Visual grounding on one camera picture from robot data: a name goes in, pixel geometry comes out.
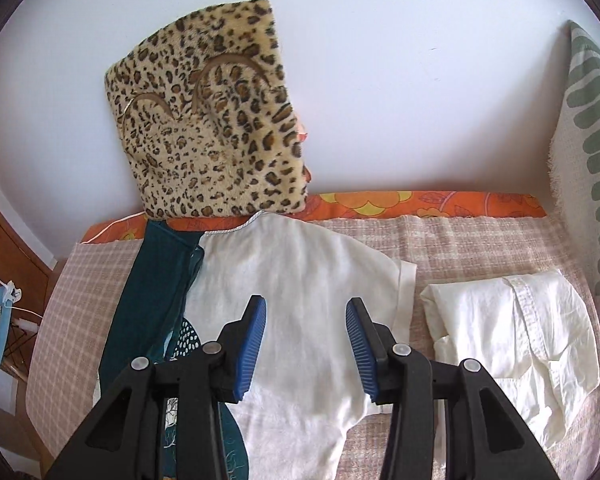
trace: orange bedsheet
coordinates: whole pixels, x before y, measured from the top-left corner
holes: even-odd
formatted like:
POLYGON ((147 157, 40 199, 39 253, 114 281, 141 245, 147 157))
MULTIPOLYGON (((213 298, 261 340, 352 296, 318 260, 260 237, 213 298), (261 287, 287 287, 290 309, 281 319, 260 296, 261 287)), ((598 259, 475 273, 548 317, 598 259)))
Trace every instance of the orange bedsheet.
MULTIPOLYGON (((396 218, 402 215, 491 216, 496 218, 546 215, 531 195, 481 191, 366 191, 311 195, 304 211, 290 215, 305 221, 332 218, 396 218)), ((233 229, 248 217, 174 218, 167 220, 177 231, 233 229)), ((83 242, 103 244, 114 240, 143 238, 147 217, 138 214, 122 221, 108 221, 88 229, 83 242)))

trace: leopard print bag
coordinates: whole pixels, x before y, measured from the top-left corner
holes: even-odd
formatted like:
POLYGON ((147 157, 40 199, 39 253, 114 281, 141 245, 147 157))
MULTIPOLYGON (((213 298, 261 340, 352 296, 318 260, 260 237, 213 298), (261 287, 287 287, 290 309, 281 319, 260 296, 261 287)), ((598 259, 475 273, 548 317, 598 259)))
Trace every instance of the leopard print bag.
POLYGON ((304 209, 296 116, 267 0, 197 10, 106 73, 150 218, 304 209))

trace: dark green garment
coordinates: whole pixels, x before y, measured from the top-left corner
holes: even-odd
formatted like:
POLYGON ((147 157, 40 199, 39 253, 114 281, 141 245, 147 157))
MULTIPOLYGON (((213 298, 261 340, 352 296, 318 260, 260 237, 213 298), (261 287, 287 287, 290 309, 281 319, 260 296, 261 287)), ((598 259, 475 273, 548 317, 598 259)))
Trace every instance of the dark green garment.
POLYGON ((98 371, 103 393, 134 358, 159 363, 173 354, 187 291, 205 254, 198 245, 203 234, 174 231, 166 222, 147 223, 102 353, 98 371))

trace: pink plaid fabric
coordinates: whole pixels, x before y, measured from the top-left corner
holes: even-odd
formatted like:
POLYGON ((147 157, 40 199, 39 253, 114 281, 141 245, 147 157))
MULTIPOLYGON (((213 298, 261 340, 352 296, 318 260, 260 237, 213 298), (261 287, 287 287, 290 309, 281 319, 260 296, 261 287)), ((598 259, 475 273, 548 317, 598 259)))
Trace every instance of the pink plaid fabric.
POLYGON ((100 357, 142 240, 74 247, 31 359, 27 414, 57 456, 93 405, 100 357))
MULTIPOLYGON (((552 218, 335 219, 315 222, 390 257, 418 265, 410 343, 433 356, 419 295, 429 283, 479 280, 559 268, 587 303, 600 362, 600 326, 589 289, 552 218)), ((91 409, 96 372, 111 319, 140 240, 77 245, 49 301, 34 351, 27 412, 53 455, 91 409)), ((338 480, 377 478, 389 416, 367 417, 349 431, 338 480)), ((549 452, 561 478, 586 478, 600 454, 600 387, 587 398, 564 441, 549 452)), ((434 478, 443 478, 435 468, 434 478)))

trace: metal screw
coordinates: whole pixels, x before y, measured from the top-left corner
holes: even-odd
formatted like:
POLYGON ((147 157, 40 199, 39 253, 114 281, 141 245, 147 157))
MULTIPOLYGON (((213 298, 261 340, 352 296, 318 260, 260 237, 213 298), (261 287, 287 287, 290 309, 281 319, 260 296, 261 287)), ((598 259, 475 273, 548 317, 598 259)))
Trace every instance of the metal screw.
POLYGON ((202 345, 202 351, 205 354, 214 355, 222 350, 222 345, 218 341, 209 341, 202 345))
POLYGON ((149 365, 149 359, 146 357, 136 357, 133 361, 131 361, 131 367, 134 370, 144 370, 149 365))
POLYGON ((464 368, 470 372, 479 372, 480 368, 482 367, 480 366, 480 363, 475 359, 467 359, 464 362, 464 368))
POLYGON ((411 347, 404 343, 397 343, 393 347, 394 354, 407 357, 411 353, 411 347))

